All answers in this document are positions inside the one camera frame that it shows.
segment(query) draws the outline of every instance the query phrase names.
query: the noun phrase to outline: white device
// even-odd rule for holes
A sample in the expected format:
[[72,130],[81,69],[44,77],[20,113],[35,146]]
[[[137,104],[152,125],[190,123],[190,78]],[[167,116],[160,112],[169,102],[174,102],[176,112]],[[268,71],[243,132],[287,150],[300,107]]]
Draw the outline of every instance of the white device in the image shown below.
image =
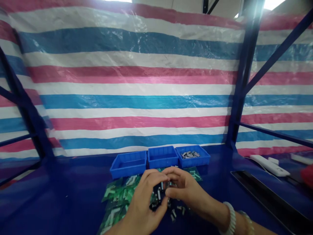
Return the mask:
[[268,160],[272,163],[274,163],[275,165],[279,165],[279,160],[275,159],[275,158],[271,158],[269,157]]
[[313,164],[313,159],[305,158],[305,157],[302,157],[302,156],[299,156],[299,155],[296,155],[293,153],[291,154],[291,159],[294,161],[297,161],[297,162],[301,162],[301,163],[306,164],[306,165],[312,165]]
[[270,171],[276,176],[284,177],[284,176],[290,175],[288,171],[270,162],[269,160],[262,157],[261,155],[250,155],[250,158],[255,160],[257,163],[259,163],[261,166],[263,166],[265,169],[267,169],[268,171]]

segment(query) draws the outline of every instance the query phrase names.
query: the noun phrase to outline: left hand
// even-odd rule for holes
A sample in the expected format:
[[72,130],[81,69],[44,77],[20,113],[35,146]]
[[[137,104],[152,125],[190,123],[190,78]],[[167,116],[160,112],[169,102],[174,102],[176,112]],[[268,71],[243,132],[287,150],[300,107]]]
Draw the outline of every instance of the left hand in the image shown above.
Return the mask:
[[118,235],[148,235],[160,224],[166,210],[168,197],[164,197],[162,204],[153,212],[150,210],[150,198],[153,187],[169,181],[169,178],[156,169],[146,170],[135,189],[128,211],[119,223],[113,226],[106,234]]

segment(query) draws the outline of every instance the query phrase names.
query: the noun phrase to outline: blue bin with metal parts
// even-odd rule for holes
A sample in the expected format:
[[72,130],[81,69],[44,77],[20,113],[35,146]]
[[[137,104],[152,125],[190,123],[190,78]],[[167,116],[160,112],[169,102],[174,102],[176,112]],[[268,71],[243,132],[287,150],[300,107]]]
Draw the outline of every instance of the blue bin with metal parts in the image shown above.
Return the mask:
[[[197,152],[200,156],[195,158],[185,158],[183,159],[182,154],[185,152]],[[210,154],[208,154],[200,145],[191,145],[184,147],[177,147],[176,152],[179,156],[179,162],[182,165],[182,168],[193,167],[199,165],[207,165],[210,162]]]

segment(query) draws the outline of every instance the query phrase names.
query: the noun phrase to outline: light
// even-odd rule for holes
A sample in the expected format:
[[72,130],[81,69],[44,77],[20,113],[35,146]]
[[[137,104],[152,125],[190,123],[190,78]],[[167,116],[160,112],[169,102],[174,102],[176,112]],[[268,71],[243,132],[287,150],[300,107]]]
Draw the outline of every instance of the light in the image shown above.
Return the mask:
[[110,2],[130,2],[130,3],[132,3],[132,0],[105,0],[105,1],[110,1]]
[[265,0],[264,9],[274,10],[280,4],[282,4],[285,0]]

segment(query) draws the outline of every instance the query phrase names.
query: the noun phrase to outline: skin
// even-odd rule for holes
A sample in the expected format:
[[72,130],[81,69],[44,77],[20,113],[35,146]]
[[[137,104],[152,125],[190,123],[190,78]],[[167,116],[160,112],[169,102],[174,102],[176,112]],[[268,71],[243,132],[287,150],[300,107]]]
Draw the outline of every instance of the skin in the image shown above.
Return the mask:
[[[153,187],[169,181],[177,184],[177,188],[168,188],[165,191],[162,204],[156,212],[149,209]],[[115,234],[151,234],[160,224],[167,210],[168,198],[182,200],[189,208],[203,219],[213,223],[222,232],[226,232],[230,223],[229,208],[208,195],[197,181],[188,172],[177,167],[169,167],[161,173],[156,169],[146,170],[135,190],[128,212],[124,219],[114,225],[106,235]],[[253,222],[254,234],[273,235],[272,231]],[[248,225],[245,217],[236,212],[235,235],[248,234]]]

